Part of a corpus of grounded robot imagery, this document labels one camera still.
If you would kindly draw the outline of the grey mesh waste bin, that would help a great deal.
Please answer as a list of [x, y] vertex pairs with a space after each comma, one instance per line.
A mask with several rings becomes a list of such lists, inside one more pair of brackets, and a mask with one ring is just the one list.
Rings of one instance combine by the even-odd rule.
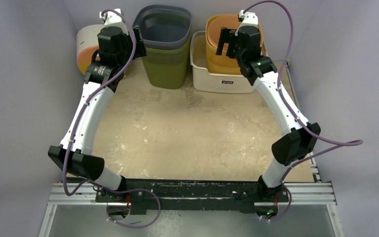
[[146, 47], [175, 50], [188, 40], [192, 15], [182, 7], [154, 4], [142, 8], [133, 25], [139, 27]]

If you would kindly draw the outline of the olive green mesh bin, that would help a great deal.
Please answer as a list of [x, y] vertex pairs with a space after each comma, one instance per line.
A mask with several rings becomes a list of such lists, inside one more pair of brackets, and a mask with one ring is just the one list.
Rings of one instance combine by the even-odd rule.
[[146, 48], [142, 62], [151, 85], [164, 89], [179, 89], [184, 85], [190, 58], [190, 38], [173, 50]]

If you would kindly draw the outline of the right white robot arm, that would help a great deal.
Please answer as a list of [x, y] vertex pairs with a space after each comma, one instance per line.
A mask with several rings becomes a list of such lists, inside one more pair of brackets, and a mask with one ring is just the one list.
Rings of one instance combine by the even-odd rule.
[[287, 95], [283, 84], [278, 81], [279, 73], [273, 61], [261, 54], [261, 34], [257, 27], [243, 26], [238, 30], [223, 27], [220, 32], [216, 55], [221, 55], [227, 44], [226, 56], [235, 59], [241, 74], [258, 91], [280, 127], [282, 137], [271, 146], [273, 160], [265, 173], [259, 177], [257, 194], [269, 201], [281, 190], [289, 168], [302, 161], [314, 148], [317, 139], [308, 130], [320, 133], [318, 123], [310, 123]]

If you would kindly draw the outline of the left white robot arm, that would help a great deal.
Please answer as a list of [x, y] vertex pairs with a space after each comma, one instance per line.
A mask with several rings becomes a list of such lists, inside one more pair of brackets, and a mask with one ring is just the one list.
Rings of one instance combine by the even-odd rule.
[[82, 96], [68, 132], [48, 156], [62, 170], [103, 186], [116, 202], [127, 197], [123, 177], [110, 171], [105, 160], [92, 155], [97, 128], [124, 71], [133, 59], [146, 56], [139, 27], [125, 33], [120, 27], [104, 27], [97, 35], [98, 49], [86, 68]]

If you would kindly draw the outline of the orange inner bin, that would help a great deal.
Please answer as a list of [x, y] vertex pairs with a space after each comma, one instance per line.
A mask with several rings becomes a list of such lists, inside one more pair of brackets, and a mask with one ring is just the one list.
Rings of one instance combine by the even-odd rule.
[[217, 48], [222, 28], [237, 29], [241, 22], [236, 14], [222, 14], [211, 17], [206, 24], [206, 36], [209, 44]]

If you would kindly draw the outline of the small round drawer cabinet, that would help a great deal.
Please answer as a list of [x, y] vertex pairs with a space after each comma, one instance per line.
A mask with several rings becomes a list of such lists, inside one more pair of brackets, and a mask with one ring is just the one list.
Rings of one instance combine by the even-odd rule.
[[76, 63], [83, 75], [86, 74], [93, 53], [99, 49], [97, 35], [103, 27], [103, 24], [89, 25], [79, 30], [76, 35]]

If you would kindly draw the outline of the yellow mesh bin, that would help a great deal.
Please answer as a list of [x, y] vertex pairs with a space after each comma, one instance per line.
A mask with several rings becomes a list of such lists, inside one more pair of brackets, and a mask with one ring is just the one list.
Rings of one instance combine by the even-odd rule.
[[241, 22], [236, 14], [221, 14], [211, 17], [206, 23], [206, 62], [207, 70], [213, 74], [241, 75], [235, 59], [226, 56], [228, 44], [224, 44], [222, 54], [217, 55], [217, 46], [222, 27], [237, 29]]

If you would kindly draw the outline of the white perforated storage basket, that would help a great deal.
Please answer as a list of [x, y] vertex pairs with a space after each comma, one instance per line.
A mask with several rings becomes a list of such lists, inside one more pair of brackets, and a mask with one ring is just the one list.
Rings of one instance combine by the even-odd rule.
[[204, 31], [192, 35], [190, 64], [193, 86], [199, 91], [243, 94], [255, 90], [242, 75], [214, 74], [207, 70], [206, 39]]

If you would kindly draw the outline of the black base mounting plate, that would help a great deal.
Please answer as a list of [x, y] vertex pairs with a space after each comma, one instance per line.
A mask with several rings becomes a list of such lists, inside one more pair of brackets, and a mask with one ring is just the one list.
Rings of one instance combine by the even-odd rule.
[[129, 207], [132, 215], [148, 210], [238, 211], [266, 216], [288, 202], [287, 188], [268, 188], [263, 181], [132, 179], [125, 194], [96, 189], [96, 202]]

